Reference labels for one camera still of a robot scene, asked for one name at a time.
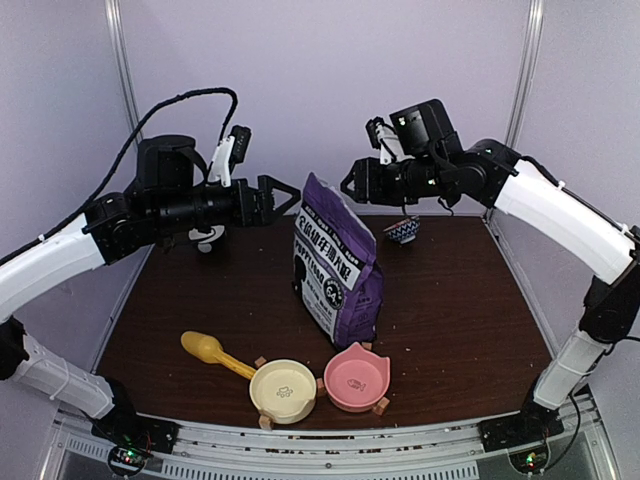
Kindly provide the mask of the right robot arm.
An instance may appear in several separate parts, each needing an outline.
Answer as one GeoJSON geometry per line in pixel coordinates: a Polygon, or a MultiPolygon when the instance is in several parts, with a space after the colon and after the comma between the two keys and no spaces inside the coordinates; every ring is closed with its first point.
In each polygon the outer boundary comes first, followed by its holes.
{"type": "Polygon", "coordinates": [[[512,430],[535,440],[602,356],[625,339],[639,312],[639,229],[616,222],[570,191],[541,163],[493,139],[464,148],[443,102],[431,99],[366,124],[378,157],[354,162],[341,191],[361,204],[405,207],[434,197],[452,208],[467,196],[537,229],[594,274],[584,313],[540,374],[512,430]]]}

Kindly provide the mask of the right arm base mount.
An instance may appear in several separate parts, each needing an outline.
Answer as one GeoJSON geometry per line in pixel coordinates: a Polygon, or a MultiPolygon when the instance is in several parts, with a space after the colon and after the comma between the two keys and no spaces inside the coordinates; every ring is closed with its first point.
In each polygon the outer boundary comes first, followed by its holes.
{"type": "Polygon", "coordinates": [[[543,442],[564,432],[558,410],[527,401],[515,414],[483,420],[478,430],[485,452],[543,442]]]}

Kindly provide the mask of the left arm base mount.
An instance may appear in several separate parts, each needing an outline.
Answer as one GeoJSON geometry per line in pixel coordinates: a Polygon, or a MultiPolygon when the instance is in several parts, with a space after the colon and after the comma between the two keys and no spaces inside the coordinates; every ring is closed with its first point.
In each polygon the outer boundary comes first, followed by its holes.
{"type": "Polygon", "coordinates": [[[176,443],[179,425],[173,421],[140,415],[124,385],[106,378],[113,393],[114,407],[101,419],[89,417],[91,433],[117,446],[170,454],[176,443]]]}

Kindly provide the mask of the yellow plastic scoop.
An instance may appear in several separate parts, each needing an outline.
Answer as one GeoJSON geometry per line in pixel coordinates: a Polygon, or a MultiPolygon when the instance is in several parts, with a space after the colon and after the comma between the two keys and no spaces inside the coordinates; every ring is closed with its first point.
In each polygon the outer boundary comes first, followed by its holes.
{"type": "Polygon", "coordinates": [[[247,380],[251,380],[256,373],[253,367],[227,354],[214,336],[185,331],[181,335],[180,342],[186,352],[206,364],[222,365],[247,380]]]}

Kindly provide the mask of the purple puppy food bag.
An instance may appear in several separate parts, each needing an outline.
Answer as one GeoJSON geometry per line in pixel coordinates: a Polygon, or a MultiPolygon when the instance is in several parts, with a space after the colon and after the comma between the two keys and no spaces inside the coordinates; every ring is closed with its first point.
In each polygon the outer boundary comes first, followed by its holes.
{"type": "Polygon", "coordinates": [[[338,350],[371,342],[383,305],[377,241],[333,186],[308,175],[293,231],[292,286],[338,350]]]}

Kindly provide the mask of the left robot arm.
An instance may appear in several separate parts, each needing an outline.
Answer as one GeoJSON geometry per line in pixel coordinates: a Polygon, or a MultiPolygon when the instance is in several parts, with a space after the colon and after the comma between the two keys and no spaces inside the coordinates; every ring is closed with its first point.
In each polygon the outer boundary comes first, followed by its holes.
{"type": "Polygon", "coordinates": [[[232,179],[251,132],[236,126],[206,163],[194,138],[161,135],[138,147],[136,176],[124,192],[96,198],[68,225],[1,265],[1,378],[29,385],[84,413],[123,444],[145,432],[126,389],[50,352],[15,312],[53,287],[112,265],[144,246],[191,231],[273,224],[301,199],[300,191],[261,175],[256,187],[232,179]]]}

